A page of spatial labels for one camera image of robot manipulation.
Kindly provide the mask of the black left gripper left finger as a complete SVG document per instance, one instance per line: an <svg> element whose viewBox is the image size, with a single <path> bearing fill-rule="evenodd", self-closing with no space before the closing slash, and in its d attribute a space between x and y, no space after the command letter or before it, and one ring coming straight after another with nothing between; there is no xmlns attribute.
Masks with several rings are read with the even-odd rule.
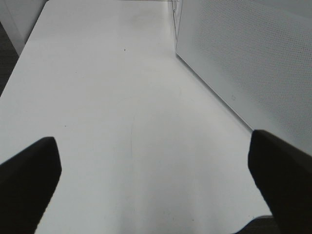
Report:
<svg viewBox="0 0 312 234"><path fill-rule="evenodd" d="M34 142L0 165L0 232L33 234L62 167L54 137Z"/></svg>

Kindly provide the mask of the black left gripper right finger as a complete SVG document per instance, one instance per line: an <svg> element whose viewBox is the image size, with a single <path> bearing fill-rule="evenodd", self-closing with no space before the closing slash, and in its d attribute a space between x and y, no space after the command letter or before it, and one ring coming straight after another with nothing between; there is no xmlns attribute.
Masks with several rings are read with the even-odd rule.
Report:
<svg viewBox="0 0 312 234"><path fill-rule="evenodd" d="M312 232L312 157L265 130L254 130L248 168L281 233Z"/></svg>

